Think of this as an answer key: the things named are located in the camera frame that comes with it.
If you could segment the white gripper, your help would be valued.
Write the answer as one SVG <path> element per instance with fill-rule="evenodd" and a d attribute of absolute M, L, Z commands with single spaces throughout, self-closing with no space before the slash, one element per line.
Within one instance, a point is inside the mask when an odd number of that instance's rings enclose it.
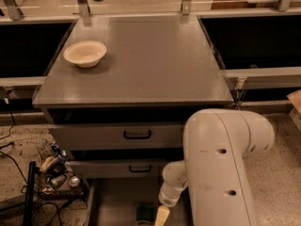
<path fill-rule="evenodd" d="M 161 187 L 159 191 L 159 202 L 154 226 L 165 226 L 169 216 L 169 208 L 174 207 L 180 199 L 182 192 L 173 187 Z"/>

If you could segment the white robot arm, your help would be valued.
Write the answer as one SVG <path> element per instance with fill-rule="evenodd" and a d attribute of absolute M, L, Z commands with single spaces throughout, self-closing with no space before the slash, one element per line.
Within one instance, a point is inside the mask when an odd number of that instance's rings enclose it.
<path fill-rule="evenodd" d="M 194 226 L 260 226 L 243 157 L 271 149 L 272 124 L 255 112 L 203 109 L 183 129 L 184 159 L 165 165 L 155 226 L 189 191 Z"/>

